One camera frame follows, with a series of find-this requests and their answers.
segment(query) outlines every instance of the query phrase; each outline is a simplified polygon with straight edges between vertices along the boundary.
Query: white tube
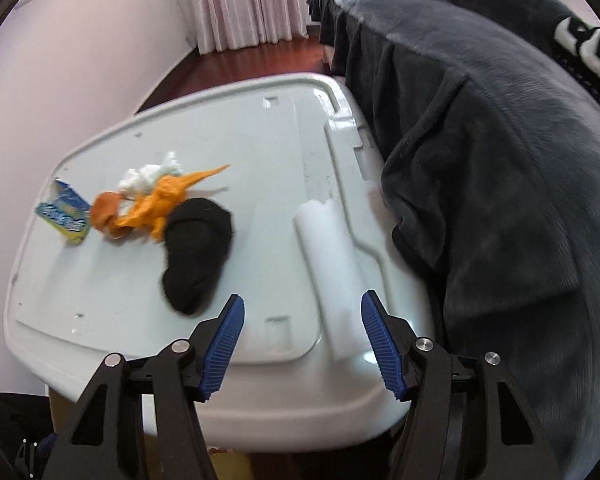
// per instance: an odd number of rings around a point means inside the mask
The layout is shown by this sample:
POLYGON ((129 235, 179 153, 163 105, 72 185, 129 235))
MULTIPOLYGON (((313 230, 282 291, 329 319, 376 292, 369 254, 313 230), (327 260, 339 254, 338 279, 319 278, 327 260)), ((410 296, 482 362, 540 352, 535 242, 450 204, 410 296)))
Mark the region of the white tube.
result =
POLYGON ((340 205, 309 200, 294 218, 336 360, 371 350, 360 314, 366 283, 340 205))

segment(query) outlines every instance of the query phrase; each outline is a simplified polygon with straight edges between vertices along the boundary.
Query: candy wrapper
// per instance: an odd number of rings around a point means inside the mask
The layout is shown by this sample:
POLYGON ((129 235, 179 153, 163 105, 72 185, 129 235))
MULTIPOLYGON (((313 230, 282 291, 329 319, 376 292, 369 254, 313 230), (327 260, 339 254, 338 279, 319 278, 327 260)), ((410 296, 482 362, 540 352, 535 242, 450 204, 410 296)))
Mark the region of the candy wrapper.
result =
POLYGON ((80 244, 91 227, 91 205, 65 181, 55 179, 58 195, 40 202, 36 215, 49 222, 74 244, 80 244))

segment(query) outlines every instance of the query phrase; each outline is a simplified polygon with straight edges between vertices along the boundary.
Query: pink curtain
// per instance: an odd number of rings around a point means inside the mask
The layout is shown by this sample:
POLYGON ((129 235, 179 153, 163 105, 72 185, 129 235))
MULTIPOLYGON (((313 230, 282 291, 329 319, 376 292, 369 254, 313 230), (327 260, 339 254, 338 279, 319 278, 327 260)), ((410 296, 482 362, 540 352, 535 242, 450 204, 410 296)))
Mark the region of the pink curtain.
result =
POLYGON ((190 15, 196 22, 200 54, 306 35, 301 0, 187 0, 185 3, 192 6, 190 15))

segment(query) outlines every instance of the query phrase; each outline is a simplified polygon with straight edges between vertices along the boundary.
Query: gray blanket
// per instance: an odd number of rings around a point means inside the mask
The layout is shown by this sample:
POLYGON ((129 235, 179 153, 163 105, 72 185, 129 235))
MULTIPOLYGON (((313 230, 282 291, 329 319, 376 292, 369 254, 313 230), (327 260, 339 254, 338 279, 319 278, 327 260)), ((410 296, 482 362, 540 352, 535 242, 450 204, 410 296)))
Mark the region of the gray blanket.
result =
POLYGON ((564 477, 600 458, 600 106, 445 0, 310 0, 386 159, 405 259, 449 350, 503 356, 564 477))

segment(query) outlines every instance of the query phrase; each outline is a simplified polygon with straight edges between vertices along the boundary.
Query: ribbed blue pad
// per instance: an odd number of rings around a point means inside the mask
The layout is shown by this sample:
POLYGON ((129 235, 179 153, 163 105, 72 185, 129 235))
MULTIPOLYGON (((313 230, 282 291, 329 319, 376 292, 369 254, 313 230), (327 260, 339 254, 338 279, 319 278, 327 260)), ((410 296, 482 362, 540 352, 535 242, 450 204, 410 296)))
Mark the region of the ribbed blue pad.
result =
POLYGON ((244 325, 244 301, 238 296, 232 304, 229 313, 216 332, 214 340, 209 345, 205 355, 205 367, 200 379, 200 390, 205 399, 220 389, 224 373, 229 365, 229 359, 234 353, 235 344, 244 325))
POLYGON ((368 292, 362 296, 361 308, 362 323, 376 355, 384 386, 394 393, 396 399, 401 400, 407 393, 407 388, 402 380, 402 359, 394 340, 368 292))

